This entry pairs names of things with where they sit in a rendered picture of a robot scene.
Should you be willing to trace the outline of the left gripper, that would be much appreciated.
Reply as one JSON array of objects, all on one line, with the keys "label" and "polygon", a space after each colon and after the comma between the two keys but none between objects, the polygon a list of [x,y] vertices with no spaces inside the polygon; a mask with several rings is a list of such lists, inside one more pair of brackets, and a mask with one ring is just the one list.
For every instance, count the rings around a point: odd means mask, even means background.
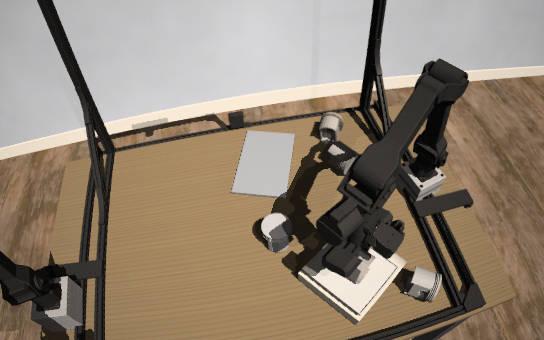
[{"label": "left gripper", "polygon": [[323,267],[344,278],[348,278],[363,261],[357,258],[359,257],[358,252],[363,247],[367,233],[369,234],[371,229],[376,227],[381,215],[383,216],[383,223],[392,223],[393,215],[390,211],[379,208],[378,213],[376,219],[371,222],[363,223],[347,238],[346,243],[349,245],[345,249],[339,246],[332,246],[322,257]]}]

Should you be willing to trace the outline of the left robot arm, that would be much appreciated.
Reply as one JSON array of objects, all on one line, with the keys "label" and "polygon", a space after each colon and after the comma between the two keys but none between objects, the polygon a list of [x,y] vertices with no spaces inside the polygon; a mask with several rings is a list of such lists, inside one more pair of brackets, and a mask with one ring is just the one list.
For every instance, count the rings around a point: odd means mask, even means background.
[{"label": "left robot arm", "polygon": [[[362,223],[376,219],[379,208],[396,188],[401,158],[426,119],[426,133],[424,130],[413,146],[413,152],[418,154],[416,163],[409,168],[425,182],[438,175],[435,167],[445,165],[448,152],[444,131],[451,106],[464,94],[469,80],[468,73],[452,64],[442,59],[434,62],[424,65],[413,93],[384,137],[354,160],[337,187],[343,194],[341,201],[316,221],[318,233],[327,243],[339,246]],[[349,183],[351,179],[357,183],[355,186]],[[389,259],[404,240],[403,230],[404,222],[400,219],[385,224],[381,216],[376,227],[367,233],[363,248],[372,247]]]}]

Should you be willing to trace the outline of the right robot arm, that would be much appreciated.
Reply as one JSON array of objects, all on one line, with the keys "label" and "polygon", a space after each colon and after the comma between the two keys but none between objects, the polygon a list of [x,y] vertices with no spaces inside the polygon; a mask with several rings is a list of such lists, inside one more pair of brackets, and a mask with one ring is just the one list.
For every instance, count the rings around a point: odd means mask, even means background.
[{"label": "right robot arm", "polygon": [[53,279],[45,267],[33,270],[29,266],[15,264],[1,251],[0,284],[2,298],[11,306],[31,300],[37,303],[38,312],[60,308],[61,284],[53,285]]}]

